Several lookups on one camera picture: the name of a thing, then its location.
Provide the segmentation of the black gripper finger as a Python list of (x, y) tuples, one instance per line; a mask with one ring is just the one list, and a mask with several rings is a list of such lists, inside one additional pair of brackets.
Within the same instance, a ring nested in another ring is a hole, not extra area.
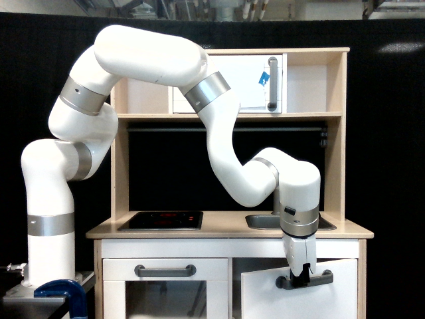
[(290, 284), (291, 287), (302, 287), (303, 286), (303, 276), (302, 274), (296, 276), (292, 270), (290, 270)]
[(301, 282), (303, 285), (308, 285), (310, 283), (310, 264), (303, 264), (303, 270), (301, 272)]

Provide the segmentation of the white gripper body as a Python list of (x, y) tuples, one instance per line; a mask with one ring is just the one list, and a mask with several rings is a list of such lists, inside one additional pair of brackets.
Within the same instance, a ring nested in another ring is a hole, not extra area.
[(292, 273), (299, 276), (303, 266), (309, 264), (311, 273), (316, 272), (316, 237), (312, 235), (306, 239), (283, 236), (283, 246), (286, 259)]

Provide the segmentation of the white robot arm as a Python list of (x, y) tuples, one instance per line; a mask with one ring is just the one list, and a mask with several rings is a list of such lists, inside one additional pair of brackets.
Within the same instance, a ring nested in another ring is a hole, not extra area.
[(52, 138), (31, 142), (21, 155), (27, 284), (37, 288), (75, 277), (74, 200), (68, 182), (93, 176), (109, 150), (118, 116), (106, 98), (122, 78), (181, 91), (207, 130), (213, 172), (237, 203), (254, 207), (278, 192), (293, 280), (308, 283), (316, 268), (319, 170), (275, 148), (240, 163), (232, 144), (240, 102), (208, 54), (182, 37), (112, 25), (74, 63), (48, 119)]

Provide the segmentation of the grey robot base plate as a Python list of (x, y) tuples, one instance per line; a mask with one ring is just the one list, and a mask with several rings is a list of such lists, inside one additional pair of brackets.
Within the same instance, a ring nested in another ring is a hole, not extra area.
[(41, 286), (18, 284), (6, 292), (3, 301), (9, 304), (35, 303), (35, 304), (64, 304), (68, 298), (63, 292), (66, 288), (78, 288), (84, 292), (91, 290), (96, 283), (93, 271), (77, 272), (73, 280), (58, 279)]

